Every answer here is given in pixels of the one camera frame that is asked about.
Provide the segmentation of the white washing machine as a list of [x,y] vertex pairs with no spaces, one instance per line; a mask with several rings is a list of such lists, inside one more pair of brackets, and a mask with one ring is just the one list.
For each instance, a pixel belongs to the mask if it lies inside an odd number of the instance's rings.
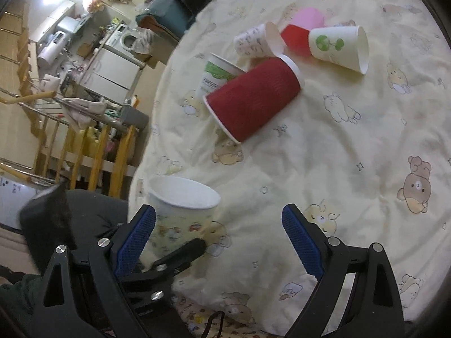
[[122,55],[133,56],[133,44],[140,37],[140,32],[131,29],[125,23],[119,23],[109,38],[105,41],[105,49]]

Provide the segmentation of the pink red faceted cup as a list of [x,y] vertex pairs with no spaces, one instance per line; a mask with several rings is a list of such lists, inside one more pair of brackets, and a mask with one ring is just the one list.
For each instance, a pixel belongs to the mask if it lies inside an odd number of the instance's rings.
[[325,27],[325,17],[316,8],[303,8],[292,18],[288,26],[282,31],[281,37],[287,47],[295,54],[309,57],[309,33],[316,28]]

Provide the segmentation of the green teal cushion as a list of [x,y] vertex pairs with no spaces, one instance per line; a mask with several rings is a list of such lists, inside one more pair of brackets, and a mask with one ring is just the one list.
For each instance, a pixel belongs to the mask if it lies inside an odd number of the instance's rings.
[[137,26],[179,41],[195,21],[195,15],[180,0],[151,0],[135,17]]

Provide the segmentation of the cartoon print paper cup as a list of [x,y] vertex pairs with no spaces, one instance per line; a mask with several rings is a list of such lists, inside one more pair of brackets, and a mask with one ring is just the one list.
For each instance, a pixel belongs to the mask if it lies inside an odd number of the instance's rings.
[[159,258],[201,238],[221,201],[211,187],[173,175],[151,178],[147,194],[157,218],[150,246]]

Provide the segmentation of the large red paper cup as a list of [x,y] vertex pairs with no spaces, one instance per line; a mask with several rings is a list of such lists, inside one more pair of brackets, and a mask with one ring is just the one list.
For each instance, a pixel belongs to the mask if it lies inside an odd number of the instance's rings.
[[265,60],[204,98],[220,129],[242,143],[290,104],[304,88],[298,65],[288,56]]

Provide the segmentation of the green label white cup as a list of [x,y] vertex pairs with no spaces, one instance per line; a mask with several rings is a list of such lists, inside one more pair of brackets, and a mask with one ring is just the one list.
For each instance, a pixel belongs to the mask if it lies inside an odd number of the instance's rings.
[[199,100],[203,99],[244,72],[244,70],[229,62],[227,59],[214,53],[209,54],[202,72],[200,84],[195,91],[195,98]]

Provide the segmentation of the yellow cartoon bear duvet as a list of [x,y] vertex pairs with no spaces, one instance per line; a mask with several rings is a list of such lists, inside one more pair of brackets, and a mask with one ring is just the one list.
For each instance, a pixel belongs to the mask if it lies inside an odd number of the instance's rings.
[[[266,21],[284,28],[306,7],[366,30],[368,72],[297,58],[301,93],[233,143],[193,98],[208,55],[248,70],[234,37]],[[450,300],[450,47],[421,0],[212,0],[161,76],[131,212],[158,175],[222,199],[205,255],[174,286],[195,337],[216,310],[229,317],[225,337],[286,334],[316,284],[282,227],[289,203],[345,243],[385,247],[414,335]]]

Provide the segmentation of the green tree white cup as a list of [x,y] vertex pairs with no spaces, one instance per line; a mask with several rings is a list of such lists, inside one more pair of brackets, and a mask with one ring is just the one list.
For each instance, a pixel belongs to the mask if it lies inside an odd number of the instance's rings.
[[308,35],[311,55],[316,59],[365,75],[369,66],[369,46],[361,26],[315,28]]

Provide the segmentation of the grey storage bin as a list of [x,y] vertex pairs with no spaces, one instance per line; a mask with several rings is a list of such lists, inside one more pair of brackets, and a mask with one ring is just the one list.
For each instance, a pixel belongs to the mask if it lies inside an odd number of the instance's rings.
[[135,126],[138,130],[145,130],[149,122],[149,116],[131,105],[122,106],[119,122],[124,126]]

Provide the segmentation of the white kitchen cabinet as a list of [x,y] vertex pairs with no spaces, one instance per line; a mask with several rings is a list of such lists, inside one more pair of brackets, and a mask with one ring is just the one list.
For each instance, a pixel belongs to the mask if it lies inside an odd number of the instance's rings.
[[102,48],[81,78],[80,85],[88,92],[123,104],[139,72],[138,65]]

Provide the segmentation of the small patterned white cup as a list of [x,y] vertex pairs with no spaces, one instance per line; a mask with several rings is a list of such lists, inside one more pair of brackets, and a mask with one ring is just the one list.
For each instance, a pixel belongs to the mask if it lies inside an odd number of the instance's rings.
[[236,53],[248,58],[279,57],[285,50],[277,26],[270,21],[238,34],[233,43]]

